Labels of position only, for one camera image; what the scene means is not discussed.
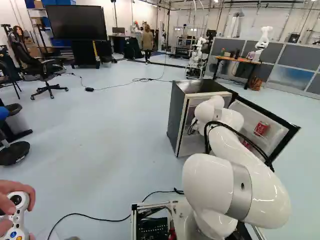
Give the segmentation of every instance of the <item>black monitor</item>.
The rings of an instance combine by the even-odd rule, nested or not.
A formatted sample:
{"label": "black monitor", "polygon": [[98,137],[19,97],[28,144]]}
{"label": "black monitor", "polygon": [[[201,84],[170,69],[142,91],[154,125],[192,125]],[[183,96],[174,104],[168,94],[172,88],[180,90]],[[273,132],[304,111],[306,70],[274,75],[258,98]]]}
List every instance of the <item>black monitor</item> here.
{"label": "black monitor", "polygon": [[107,40],[104,10],[101,6],[47,5],[53,36],[69,40]]}
{"label": "black monitor", "polygon": [[112,27],[112,32],[114,34],[125,34],[126,33],[126,29],[124,27]]}

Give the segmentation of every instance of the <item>blue chair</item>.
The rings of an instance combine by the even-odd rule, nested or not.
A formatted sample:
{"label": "blue chair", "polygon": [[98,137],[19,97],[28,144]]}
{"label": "blue chair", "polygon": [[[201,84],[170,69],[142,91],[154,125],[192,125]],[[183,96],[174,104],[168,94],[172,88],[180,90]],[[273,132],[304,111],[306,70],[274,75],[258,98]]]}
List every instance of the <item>blue chair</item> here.
{"label": "blue chair", "polygon": [[8,143],[6,135],[1,130],[7,117],[16,115],[22,106],[20,104],[10,104],[7,106],[0,106],[0,141],[4,148],[0,150],[0,165],[9,166],[19,163],[29,153],[30,144],[26,141],[18,141],[15,143]]}

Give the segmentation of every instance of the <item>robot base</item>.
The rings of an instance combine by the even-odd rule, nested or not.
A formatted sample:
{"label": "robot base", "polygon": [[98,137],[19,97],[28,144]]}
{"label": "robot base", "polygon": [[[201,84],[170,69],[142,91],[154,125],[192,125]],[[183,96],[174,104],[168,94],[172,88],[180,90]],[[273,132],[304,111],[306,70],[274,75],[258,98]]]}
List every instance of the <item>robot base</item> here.
{"label": "robot base", "polygon": [[171,205],[172,218],[178,239],[224,240],[236,229],[238,221],[214,211],[207,213],[211,227],[195,215],[186,198]]}
{"label": "robot base", "polygon": [[30,143],[18,141],[0,151],[0,165],[10,166],[19,163],[29,153]]}

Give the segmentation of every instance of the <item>long hair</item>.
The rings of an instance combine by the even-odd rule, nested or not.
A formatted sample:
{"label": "long hair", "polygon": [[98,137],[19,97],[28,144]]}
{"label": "long hair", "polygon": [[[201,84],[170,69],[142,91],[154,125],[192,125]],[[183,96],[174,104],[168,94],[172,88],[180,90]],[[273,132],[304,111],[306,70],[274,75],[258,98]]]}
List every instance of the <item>long hair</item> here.
{"label": "long hair", "polygon": [[148,33],[150,32],[150,26],[149,24],[144,25],[144,30]]}

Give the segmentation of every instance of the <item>white game controller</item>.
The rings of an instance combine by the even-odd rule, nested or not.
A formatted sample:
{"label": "white game controller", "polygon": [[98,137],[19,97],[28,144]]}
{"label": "white game controller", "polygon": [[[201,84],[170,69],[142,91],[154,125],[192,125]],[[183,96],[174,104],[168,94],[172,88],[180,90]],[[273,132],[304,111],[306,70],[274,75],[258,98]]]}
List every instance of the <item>white game controller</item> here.
{"label": "white game controller", "polygon": [[16,211],[13,215],[2,215],[0,220],[9,219],[13,226],[0,237],[0,240],[29,240],[29,232],[24,226],[24,214],[29,205],[29,195],[24,191],[13,191],[7,197],[14,203]]}

